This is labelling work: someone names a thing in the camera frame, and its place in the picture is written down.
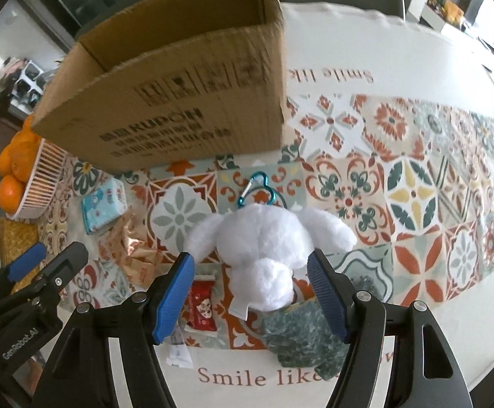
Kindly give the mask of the red snack packet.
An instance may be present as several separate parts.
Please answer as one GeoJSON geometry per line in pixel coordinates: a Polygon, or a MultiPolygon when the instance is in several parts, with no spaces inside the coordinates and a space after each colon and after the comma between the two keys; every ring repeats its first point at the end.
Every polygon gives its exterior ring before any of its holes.
{"type": "Polygon", "coordinates": [[[217,325],[213,316],[212,290],[216,278],[210,274],[197,275],[187,295],[189,317],[185,330],[189,333],[216,335],[217,325]]]}

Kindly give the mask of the green knitted plush toy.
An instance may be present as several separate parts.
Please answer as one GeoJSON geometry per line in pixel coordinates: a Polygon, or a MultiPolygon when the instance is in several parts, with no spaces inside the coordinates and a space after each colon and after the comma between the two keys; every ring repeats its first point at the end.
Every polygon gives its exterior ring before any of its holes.
{"type": "Polygon", "coordinates": [[[348,345],[332,334],[313,295],[287,308],[264,312],[259,335],[281,367],[312,368],[324,380],[339,375],[348,354],[348,345]]]}

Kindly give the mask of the blue tissue pack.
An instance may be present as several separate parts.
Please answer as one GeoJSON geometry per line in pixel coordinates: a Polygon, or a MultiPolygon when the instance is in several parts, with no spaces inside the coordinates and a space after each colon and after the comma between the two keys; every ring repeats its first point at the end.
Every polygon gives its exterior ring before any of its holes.
{"type": "Polygon", "coordinates": [[[124,184],[110,178],[81,201],[85,230],[95,234],[121,217],[128,209],[124,184]]]}

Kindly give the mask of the white plush bunny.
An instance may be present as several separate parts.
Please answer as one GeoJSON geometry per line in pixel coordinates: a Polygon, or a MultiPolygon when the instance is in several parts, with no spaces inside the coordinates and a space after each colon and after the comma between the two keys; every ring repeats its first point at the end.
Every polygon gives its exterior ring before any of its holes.
{"type": "Polygon", "coordinates": [[[310,254],[349,252],[357,235],[325,210],[290,211],[276,205],[268,176],[256,171],[237,200],[237,209],[212,214],[189,230],[183,250],[201,262],[217,252],[229,266],[229,314],[246,320],[251,310],[286,308],[294,300],[293,275],[310,254]]]}

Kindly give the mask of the gold foil snack packet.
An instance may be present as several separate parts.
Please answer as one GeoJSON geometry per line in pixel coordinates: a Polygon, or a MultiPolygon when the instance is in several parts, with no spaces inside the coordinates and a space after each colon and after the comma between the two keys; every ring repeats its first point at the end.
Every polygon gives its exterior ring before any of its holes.
{"type": "Polygon", "coordinates": [[[106,236],[104,246],[113,260],[135,286],[148,288],[159,275],[163,255],[150,248],[142,221],[132,208],[118,217],[106,236]]]}

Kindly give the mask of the white plastic fruit basket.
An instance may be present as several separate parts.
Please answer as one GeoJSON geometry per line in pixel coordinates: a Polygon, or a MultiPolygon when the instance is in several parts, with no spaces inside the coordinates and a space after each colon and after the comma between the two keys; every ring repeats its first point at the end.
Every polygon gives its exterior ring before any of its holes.
{"type": "Polygon", "coordinates": [[[46,139],[41,140],[19,207],[6,217],[12,220],[39,218],[54,198],[65,162],[66,151],[46,139]]]}

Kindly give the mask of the orange fruit front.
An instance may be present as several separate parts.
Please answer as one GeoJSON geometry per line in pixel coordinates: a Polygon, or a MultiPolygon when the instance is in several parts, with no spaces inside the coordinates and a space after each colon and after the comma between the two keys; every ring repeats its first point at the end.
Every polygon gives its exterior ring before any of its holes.
{"type": "Polygon", "coordinates": [[[14,175],[5,175],[0,181],[0,208],[9,215],[14,215],[21,203],[25,184],[14,175]]]}

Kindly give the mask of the orange fruit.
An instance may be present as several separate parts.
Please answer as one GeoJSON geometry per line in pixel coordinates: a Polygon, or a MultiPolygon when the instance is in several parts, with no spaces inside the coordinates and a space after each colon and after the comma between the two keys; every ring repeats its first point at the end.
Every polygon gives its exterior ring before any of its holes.
{"type": "Polygon", "coordinates": [[[0,154],[0,176],[13,175],[20,182],[27,182],[31,176],[41,136],[31,128],[34,115],[30,114],[0,154]]]}
{"type": "Polygon", "coordinates": [[[21,203],[25,184],[14,175],[5,175],[0,181],[0,208],[9,215],[14,215],[21,203]]]}

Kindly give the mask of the orange fruit back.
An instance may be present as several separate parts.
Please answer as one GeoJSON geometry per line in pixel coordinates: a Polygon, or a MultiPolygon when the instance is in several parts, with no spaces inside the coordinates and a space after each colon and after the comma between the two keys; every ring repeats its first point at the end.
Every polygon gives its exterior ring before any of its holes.
{"type": "Polygon", "coordinates": [[[0,176],[13,175],[20,182],[27,182],[31,176],[41,136],[31,128],[34,115],[30,114],[0,154],[0,176]]]}

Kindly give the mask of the white shoe rack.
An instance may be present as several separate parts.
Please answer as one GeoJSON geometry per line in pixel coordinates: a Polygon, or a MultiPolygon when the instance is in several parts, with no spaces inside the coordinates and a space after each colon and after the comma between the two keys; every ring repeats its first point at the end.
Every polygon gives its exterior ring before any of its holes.
{"type": "Polygon", "coordinates": [[[32,112],[56,72],[44,71],[28,58],[9,57],[0,68],[0,98],[32,112]]]}

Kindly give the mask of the patterned tablecloth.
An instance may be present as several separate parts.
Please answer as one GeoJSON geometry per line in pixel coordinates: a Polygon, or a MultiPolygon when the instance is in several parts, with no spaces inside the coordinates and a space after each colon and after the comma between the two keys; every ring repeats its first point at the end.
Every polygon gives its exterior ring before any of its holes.
{"type": "MultiPolygon", "coordinates": [[[[269,153],[187,160],[124,174],[140,233],[169,264],[191,223],[228,214],[263,170],[278,205],[332,212],[355,232],[337,270],[369,277],[408,306],[427,302],[472,390],[494,368],[494,83],[474,42],[344,5],[283,3],[286,138],[269,153]]],[[[88,235],[80,202],[109,175],[76,157],[39,219],[49,257],[70,241],[89,263],[66,286],[67,309],[119,304],[136,288],[111,258],[107,232],[88,235]]],[[[179,407],[324,407],[335,378],[284,368],[260,342],[261,318],[228,312],[228,268],[212,253],[217,335],[183,339],[192,369],[157,353],[179,407]]]]}

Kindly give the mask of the brown cardboard box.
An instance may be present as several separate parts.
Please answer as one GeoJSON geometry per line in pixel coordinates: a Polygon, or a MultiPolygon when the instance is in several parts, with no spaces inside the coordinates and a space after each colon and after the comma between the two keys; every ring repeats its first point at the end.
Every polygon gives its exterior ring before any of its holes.
{"type": "Polygon", "coordinates": [[[110,173],[281,146],[278,0],[142,0],[81,35],[36,134],[110,173]]]}

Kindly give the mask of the white tv console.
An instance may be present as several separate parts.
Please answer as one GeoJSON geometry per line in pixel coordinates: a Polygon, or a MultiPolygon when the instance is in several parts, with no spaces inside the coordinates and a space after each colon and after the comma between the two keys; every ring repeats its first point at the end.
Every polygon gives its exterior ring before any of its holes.
{"type": "Polygon", "coordinates": [[[463,9],[452,0],[428,0],[421,11],[419,22],[444,34],[450,27],[463,31],[465,17],[463,9]]]}

